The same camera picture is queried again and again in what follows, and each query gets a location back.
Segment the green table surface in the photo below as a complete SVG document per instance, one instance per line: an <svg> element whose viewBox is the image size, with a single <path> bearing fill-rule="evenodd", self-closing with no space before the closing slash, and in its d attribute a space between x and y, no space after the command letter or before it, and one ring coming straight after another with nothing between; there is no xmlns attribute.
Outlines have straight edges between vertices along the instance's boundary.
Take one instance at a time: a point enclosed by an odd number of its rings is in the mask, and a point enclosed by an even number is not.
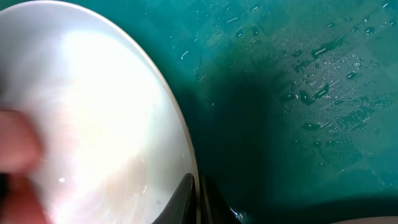
<svg viewBox="0 0 398 224"><path fill-rule="evenodd" d="M398 0L71 2L149 54L244 223L398 215Z"/></svg>

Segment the finger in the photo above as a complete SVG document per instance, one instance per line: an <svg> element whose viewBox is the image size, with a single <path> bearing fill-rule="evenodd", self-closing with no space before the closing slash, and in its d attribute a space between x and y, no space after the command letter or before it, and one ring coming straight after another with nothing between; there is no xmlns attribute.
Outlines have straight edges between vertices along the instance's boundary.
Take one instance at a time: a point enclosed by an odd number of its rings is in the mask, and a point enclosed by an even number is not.
<svg viewBox="0 0 398 224"><path fill-rule="evenodd" d="M32 124L16 111L0 111L0 172L21 174L40 162L41 145Z"/></svg>
<svg viewBox="0 0 398 224"><path fill-rule="evenodd" d="M2 222L12 224L48 224L29 181L10 175L10 192L2 207Z"/></svg>

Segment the white plate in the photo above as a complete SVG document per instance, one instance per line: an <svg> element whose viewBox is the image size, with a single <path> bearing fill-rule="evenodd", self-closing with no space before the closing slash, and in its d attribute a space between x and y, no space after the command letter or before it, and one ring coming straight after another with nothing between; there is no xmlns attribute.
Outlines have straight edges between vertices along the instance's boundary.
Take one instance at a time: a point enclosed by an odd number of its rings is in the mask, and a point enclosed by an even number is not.
<svg viewBox="0 0 398 224"><path fill-rule="evenodd" d="M33 1L0 12L1 103L45 146L32 175L54 224L151 223L198 172L163 76L125 32L88 9Z"/></svg>

